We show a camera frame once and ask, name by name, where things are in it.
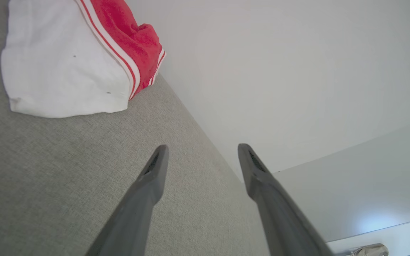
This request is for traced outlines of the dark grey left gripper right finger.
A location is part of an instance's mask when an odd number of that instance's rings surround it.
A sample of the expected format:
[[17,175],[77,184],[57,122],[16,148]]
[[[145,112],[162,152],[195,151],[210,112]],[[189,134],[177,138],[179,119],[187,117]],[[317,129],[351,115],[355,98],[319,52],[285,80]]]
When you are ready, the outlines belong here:
[[249,144],[238,145],[246,191],[257,204],[272,256],[332,256],[321,235]]

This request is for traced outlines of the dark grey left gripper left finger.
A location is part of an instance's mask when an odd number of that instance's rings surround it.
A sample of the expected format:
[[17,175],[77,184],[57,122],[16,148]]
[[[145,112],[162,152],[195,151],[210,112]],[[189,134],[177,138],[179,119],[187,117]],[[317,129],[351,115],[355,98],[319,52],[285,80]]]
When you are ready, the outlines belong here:
[[158,146],[93,241],[87,256],[145,255],[153,208],[164,193],[168,162],[168,146]]

